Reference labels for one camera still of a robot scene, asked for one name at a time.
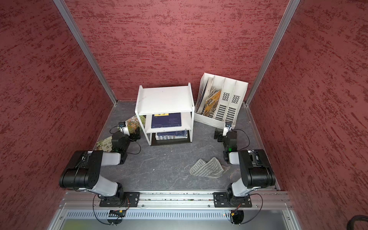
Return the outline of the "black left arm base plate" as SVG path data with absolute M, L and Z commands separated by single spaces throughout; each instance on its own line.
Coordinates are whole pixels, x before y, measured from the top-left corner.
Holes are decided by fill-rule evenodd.
M 121 208 L 121 207 L 133 207 L 138 206 L 140 199 L 140 192 L 124 192 L 122 195 L 115 196 L 103 196 L 99 207 L 102 208 Z

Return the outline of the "grey striped fluffy cloth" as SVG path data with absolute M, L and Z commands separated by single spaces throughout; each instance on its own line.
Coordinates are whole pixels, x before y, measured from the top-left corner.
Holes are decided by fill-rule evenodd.
M 189 173 L 197 177 L 220 178 L 229 169 L 229 166 L 222 165 L 216 157 L 213 157 L 208 162 L 205 162 L 203 159 L 199 159 L 190 168 Z

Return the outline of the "white three-tier bookshelf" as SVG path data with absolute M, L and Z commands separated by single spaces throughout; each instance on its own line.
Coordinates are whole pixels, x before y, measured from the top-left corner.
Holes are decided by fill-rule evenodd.
M 181 114 L 181 126 L 152 128 L 152 118 L 157 114 Z M 187 86 L 143 88 L 139 87 L 135 114 L 141 125 L 149 146 L 184 144 L 193 141 L 195 105 L 192 88 Z M 156 134 L 162 132 L 186 131 L 187 138 L 157 140 Z

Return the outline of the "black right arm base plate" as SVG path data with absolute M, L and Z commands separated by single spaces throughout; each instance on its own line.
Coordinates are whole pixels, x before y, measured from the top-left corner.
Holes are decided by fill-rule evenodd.
M 236 197 L 225 192 L 213 193 L 214 206 L 216 208 L 251 208 L 252 202 L 249 196 Z

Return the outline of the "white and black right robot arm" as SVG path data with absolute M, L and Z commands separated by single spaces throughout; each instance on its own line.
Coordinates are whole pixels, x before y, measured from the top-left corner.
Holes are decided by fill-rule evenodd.
M 229 184 L 226 192 L 214 193 L 216 207 L 252 206 L 250 193 L 276 184 L 276 176 L 263 149 L 237 148 L 237 131 L 230 128 L 215 129 L 214 139 L 224 146 L 223 158 L 228 164 L 238 165 L 241 177 Z

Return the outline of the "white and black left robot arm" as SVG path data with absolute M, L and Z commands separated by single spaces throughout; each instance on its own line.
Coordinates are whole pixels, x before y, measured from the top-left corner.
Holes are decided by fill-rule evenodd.
M 112 151 L 76 151 L 59 179 L 61 188 L 78 192 L 88 191 L 97 195 L 100 207 L 135 207 L 139 192 L 125 193 L 121 183 L 101 176 L 103 166 L 123 165 L 126 162 L 130 143 L 140 139 L 140 129 L 132 134 L 116 132 L 112 135 Z

